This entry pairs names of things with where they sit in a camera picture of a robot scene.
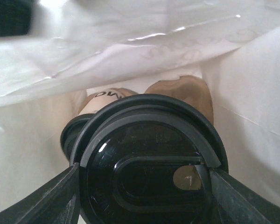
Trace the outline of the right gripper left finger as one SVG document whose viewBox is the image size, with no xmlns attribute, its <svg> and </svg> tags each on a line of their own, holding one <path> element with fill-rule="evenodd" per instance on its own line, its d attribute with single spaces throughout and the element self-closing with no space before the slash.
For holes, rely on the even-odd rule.
<svg viewBox="0 0 280 224">
<path fill-rule="evenodd" d="M 76 163 L 0 212 L 0 224 L 76 224 L 79 214 L 79 164 Z"/>
</svg>

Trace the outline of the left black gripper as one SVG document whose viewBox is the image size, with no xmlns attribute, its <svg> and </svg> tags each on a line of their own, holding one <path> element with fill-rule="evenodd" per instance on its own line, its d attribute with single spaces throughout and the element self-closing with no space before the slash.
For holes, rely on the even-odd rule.
<svg viewBox="0 0 280 224">
<path fill-rule="evenodd" d="M 0 37 L 28 34 L 33 0 L 0 0 Z"/>
</svg>

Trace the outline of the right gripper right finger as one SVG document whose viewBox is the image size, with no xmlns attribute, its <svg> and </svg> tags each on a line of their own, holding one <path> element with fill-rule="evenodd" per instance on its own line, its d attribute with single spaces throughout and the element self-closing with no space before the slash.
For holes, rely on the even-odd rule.
<svg viewBox="0 0 280 224">
<path fill-rule="evenodd" d="M 210 179 L 223 224 L 280 224 L 279 206 L 267 201 L 228 173 L 212 169 Z"/>
</svg>

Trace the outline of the white paper coffee cup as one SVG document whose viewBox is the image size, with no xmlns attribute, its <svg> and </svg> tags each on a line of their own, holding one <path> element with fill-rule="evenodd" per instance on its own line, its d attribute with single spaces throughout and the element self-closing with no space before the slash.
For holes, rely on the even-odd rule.
<svg viewBox="0 0 280 224">
<path fill-rule="evenodd" d="M 110 88 L 93 93 L 82 102 L 78 115 L 95 114 L 114 101 L 136 94 L 138 93 L 126 88 Z"/>
</svg>

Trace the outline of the cardboard cup carrier tray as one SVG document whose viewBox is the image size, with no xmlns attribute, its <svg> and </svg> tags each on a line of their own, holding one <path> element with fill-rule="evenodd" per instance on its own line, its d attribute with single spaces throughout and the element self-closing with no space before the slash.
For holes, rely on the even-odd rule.
<svg viewBox="0 0 280 224">
<path fill-rule="evenodd" d="M 145 94 L 159 94 L 181 100 L 214 123 L 212 98 L 207 84 L 195 76 L 181 76 L 176 80 L 161 80 L 149 86 Z"/>
</svg>

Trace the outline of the cream bear paper bag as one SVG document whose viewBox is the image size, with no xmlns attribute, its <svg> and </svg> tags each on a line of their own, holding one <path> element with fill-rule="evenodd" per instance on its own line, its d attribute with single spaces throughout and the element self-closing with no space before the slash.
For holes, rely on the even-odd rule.
<svg viewBox="0 0 280 224">
<path fill-rule="evenodd" d="M 86 97 L 183 75 L 209 87 L 230 174 L 280 206 L 280 0 L 34 0 L 0 37 L 0 212 L 64 171 Z"/>
</svg>

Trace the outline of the black plastic cup lid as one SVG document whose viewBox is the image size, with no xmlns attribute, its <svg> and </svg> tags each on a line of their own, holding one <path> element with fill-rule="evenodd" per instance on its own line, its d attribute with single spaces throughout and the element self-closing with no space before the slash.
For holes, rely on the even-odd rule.
<svg viewBox="0 0 280 224">
<path fill-rule="evenodd" d="M 60 145 L 67 160 L 70 160 L 74 143 L 84 125 L 92 118 L 93 114 L 82 114 L 68 122 L 60 136 Z"/>
</svg>

